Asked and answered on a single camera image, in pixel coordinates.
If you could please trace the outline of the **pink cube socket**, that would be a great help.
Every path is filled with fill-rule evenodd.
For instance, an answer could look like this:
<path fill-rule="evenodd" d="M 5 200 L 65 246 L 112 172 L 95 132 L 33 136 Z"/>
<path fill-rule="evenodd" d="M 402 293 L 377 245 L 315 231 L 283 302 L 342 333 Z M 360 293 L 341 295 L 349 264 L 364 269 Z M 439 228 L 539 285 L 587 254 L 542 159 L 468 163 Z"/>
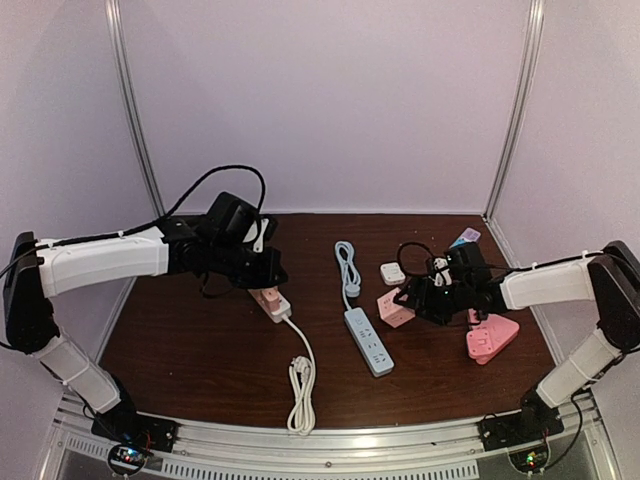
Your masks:
<path fill-rule="evenodd" d="M 379 318 L 392 328 L 398 328 L 415 318 L 415 312 L 394 302 L 400 292 L 395 288 L 377 299 Z"/>

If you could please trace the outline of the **white square adapter plug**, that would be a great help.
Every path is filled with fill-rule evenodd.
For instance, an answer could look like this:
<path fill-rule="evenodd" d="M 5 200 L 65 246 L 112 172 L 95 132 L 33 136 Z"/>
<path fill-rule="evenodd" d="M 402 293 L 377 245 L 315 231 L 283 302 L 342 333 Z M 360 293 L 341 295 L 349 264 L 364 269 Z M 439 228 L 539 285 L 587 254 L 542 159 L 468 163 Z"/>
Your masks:
<path fill-rule="evenodd" d="M 398 262 L 383 263 L 380 265 L 379 271 L 382 281 L 387 286 L 402 285 L 406 281 L 406 275 Z"/>

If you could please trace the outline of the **small pink charger plug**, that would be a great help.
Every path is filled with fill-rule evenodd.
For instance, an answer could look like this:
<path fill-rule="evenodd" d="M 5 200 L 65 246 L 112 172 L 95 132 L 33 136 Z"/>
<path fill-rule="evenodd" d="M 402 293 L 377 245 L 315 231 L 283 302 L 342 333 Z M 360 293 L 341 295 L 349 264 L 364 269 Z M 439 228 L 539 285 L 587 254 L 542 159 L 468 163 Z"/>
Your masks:
<path fill-rule="evenodd" d="M 280 293 L 277 287 L 263 289 L 261 298 L 269 312 L 277 311 L 280 308 Z"/>

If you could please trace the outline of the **blue-grey power strip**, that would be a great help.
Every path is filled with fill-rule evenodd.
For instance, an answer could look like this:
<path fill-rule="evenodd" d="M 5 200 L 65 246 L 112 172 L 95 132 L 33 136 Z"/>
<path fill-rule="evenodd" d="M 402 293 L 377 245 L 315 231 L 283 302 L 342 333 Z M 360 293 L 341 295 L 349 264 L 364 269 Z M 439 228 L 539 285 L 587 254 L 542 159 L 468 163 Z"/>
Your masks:
<path fill-rule="evenodd" d="M 391 373 L 395 364 L 364 310 L 346 310 L 344 321 L 371 374 L 379 378 Z"/>

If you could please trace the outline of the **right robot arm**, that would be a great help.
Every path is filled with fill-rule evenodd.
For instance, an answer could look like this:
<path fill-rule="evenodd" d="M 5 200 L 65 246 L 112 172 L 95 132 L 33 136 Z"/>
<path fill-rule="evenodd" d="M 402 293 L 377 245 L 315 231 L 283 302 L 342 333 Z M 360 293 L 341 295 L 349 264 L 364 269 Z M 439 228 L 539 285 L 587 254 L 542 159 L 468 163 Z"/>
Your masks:
<path fill-rule="evenodd" d="M 639 350 L 639 260 L 622 240 L 525 267 L 490 264 L 478 244 L 462 243 L 430 257 L 425 271 L 408 273 L 394 302 L 437 325 L 467 310 L 503 315 L 550 305 L 593 304 L 593 331 L 522 398 L 523 412 L 514 417 L 512 430 L 526 442 L 550 426 L 550 410 Z"/>

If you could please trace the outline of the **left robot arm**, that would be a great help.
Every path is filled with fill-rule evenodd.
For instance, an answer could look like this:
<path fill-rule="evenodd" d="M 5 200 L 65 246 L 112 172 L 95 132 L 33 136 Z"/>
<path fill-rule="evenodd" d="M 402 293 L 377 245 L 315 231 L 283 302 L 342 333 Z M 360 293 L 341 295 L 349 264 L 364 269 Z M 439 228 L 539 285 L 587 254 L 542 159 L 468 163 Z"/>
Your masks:
<path fill-rule="evenodd" d="M 4 271 L 7 346 L 32 355 L 106 414 L 106 429 L 123 444 L 137 442 L 144 424 L 125 405 L 125 391 L 55 323 L 52 298 L 110 281 L 192 273 L 217 274 L 240 289 L 278 287 L 288 280 L 281 253 L 268 246 L 276 220 L 223 192 L 209 211 L 168 216 L 149 226 L 95 237 L 38 240 L 20 234 Z"/>

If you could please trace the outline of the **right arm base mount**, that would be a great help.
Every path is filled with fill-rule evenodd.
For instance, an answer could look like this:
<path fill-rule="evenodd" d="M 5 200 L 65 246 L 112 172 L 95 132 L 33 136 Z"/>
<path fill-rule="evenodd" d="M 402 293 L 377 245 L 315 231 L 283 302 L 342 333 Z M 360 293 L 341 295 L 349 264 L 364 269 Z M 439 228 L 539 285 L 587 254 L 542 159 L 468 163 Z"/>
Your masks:
<path fill-rule="evenodd" d="M 477 423 L 485 451 L 542 441 L 564 431 L 557 408 L 525 406 L 515 413 L 488 414 Z"/>

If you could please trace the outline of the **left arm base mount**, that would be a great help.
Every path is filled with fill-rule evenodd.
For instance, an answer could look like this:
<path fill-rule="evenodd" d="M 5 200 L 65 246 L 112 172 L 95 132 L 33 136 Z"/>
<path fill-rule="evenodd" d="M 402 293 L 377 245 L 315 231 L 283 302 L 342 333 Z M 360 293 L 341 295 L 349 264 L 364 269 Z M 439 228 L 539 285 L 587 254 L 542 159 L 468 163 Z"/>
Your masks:
<path fill-rule="evenodd" d="M 96 412 L 91 433 L 135 446 L 144 451 L 171 453 L 178 423 L 173 420 L 138 413 L 124 403 L 105 413 Z"/>

